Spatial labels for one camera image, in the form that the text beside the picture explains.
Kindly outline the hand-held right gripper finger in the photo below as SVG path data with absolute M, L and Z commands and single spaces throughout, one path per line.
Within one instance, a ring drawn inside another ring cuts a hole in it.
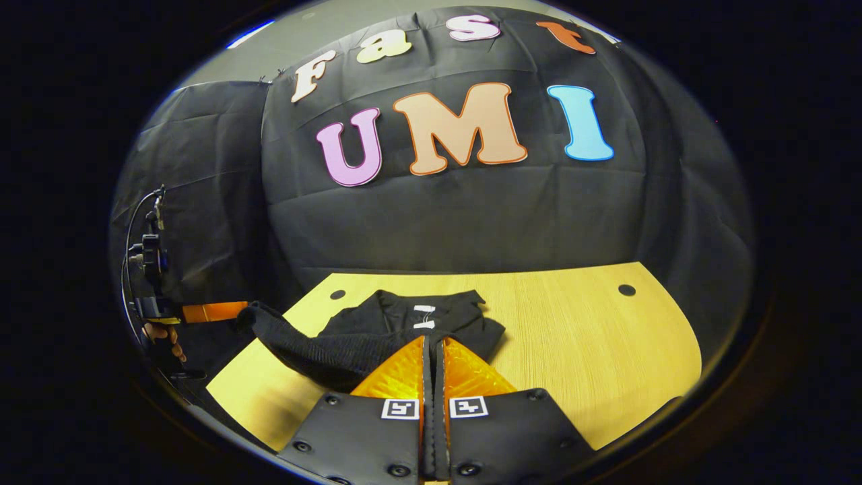
M 422 484 L 434 461 L 429 346 L 418 337 L 351 393 L 323 394 L 278 457 L 321 481 Z
M 547 389 L 515 389 L 451 337 L 434 355 L 434 458 L 447 482 L 558 483 L 594 456 Z

